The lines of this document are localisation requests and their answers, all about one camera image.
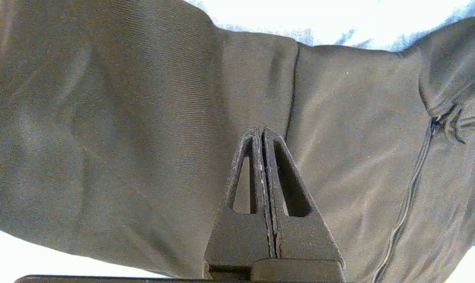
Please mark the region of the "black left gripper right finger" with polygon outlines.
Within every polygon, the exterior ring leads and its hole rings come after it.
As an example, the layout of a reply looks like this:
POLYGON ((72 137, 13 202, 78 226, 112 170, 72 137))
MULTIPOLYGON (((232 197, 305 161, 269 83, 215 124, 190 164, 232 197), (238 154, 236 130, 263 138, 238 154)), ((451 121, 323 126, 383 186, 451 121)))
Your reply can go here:
POLYGON ((283 137, 265 127, 261 135, 273 231, 280 259, 342 262, 342 256, 283 137))

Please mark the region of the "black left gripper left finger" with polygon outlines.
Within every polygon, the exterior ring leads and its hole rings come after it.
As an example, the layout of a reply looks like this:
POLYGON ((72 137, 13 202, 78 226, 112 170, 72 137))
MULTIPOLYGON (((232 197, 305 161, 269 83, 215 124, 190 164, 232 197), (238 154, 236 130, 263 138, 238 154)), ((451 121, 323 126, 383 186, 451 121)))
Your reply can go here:
POLYGON ((276 256, 263 154, 263 129, 247 130, 236 147, 225 195, 207 243, 207 277, 251 277, 252 266, 276 256), (243 161, 249 158, 250 213, 234 210, 243 161))

